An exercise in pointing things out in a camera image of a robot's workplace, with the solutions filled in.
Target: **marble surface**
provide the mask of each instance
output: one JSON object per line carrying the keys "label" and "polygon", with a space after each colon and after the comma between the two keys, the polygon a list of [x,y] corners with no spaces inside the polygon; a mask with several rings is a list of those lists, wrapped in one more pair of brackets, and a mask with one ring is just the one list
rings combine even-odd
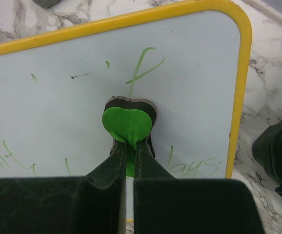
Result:
{"label": "marble surface", "polygon": [[[44,10],[31,0],[0,0],[0,43],[168,4],[171,0],[62,0]],[[282,234],[282,198],[252,156],[253,141],[282,119],[282,26],[240,0],[253,44],[233,178],[252,191],[268,234]],[[133,225],[127,225],[133,233]]]}

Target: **handwritten word days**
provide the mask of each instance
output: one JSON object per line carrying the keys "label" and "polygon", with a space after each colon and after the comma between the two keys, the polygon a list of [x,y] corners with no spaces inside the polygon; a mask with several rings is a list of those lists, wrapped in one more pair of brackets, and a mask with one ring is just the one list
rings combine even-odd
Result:
{"label": "handwritten word days", "polygon": [[218,162],[218,159],[216,157],[211,157],[200,161],[192,161],[190,164],[178,163],[173,165],[172,158],[173,146],[171,146],[171,151],[168,159],[168,171],[175,176],[182,178],[194,178],[203,170],[203,168],[207,169],[207,171],[211,169],[207,175],[203,176],[210,177],[217,172],[219,165],[222,163],[222,161]]}
{"label": "handwritten word days", "polygon": [[[2,141],[3,147],[6,150],[6,155],[1,156],[0,155],[0,172],[4,171],[7,168],[13,169],[12,167],[14,167],[14,163],[15,165],[19,166],[20,168],[26,169],[26,170],[31,170],[34,176],[37,176],[36,174],[36,164],[33,163],[32,165],[30,165],[29,167],[24,166],[16,157],[15,155],[9,150],[9,147],[7,146],[7,144],[5,143],[5,141]],[[69,166],[68,166],[68,160],[67,158],[65,158],[65,166],[66,166],[66,170],[69,173],[69,175],[71,176],[71,172],[69,170]]]}

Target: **white board surface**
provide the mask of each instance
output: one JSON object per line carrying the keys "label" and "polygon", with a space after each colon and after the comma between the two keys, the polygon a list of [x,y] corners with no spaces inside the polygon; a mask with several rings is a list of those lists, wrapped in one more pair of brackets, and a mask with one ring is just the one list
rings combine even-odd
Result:
{"label": "white board surface", "polygon": [[128,95],[125,82],[154,47],[138,75],[163,63],[136,80],[132,98],[158,107],[157,161],[176,177],[223,178],[239,46],[235,22],[206,11],[0,56],[0,177],[82,176],[98,166],[112,146],[104,105]]}

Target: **white marble table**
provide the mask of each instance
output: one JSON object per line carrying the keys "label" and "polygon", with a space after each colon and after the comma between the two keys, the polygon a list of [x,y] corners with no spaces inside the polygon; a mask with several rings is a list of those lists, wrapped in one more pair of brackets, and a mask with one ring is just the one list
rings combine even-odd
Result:
{"label": "white marble table", "polygon": [[[234,1],[251,20],[253,44],[233,178],[252,191],[266,233],[282,234],[282,198],[251,151],[253,141],[282,119],[282,26]],[[0,0],[0,43],[171,2],[62,0],[44,10],[31,0]]]}

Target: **yellow rounded corner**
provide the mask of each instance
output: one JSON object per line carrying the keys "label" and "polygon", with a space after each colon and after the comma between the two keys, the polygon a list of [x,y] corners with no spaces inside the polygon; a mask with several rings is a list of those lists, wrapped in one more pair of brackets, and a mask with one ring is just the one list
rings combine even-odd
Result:
{"label": "yellow rounded corner", "polygon": [[11,42],[1,43],[0,55],[201,11],[219,11],[230,16],[235,21],[240,31],[241,42],[238,58],[238,71],[226,164],[226,177],[231,178],[252,42],[252,29],[249,18],[245,12],[233,2],[229,0],[185,0],[167,4]]}

